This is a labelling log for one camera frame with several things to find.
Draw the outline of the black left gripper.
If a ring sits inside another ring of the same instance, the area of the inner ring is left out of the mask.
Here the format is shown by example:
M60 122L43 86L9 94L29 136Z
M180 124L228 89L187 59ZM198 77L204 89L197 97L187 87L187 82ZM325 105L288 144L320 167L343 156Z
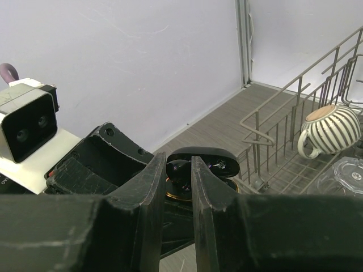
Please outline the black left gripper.
M46 194L108 194L138 175L154 155L106 122L96 127L46 174ZM161 256L194 243L192 202L166 190Z

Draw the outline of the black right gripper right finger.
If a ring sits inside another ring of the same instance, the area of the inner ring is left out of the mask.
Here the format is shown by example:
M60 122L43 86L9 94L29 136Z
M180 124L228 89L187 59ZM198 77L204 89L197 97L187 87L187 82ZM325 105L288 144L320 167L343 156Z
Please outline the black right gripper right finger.
M192 179L198 271L361 271L362 200L239 194Z

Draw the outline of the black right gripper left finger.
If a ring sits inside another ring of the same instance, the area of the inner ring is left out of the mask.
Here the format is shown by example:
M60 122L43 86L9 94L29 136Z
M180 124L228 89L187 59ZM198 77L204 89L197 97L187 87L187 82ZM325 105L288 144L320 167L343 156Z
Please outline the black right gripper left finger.
M166 155L108 195L1 196L2 271L158 271Z

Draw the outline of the black earbud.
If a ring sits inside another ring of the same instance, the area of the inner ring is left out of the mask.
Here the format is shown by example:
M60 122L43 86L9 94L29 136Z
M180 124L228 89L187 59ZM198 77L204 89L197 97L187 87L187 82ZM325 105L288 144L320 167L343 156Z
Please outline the black earbud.
M166 173L177 190L191 191L191 161L177 159L167 163Z

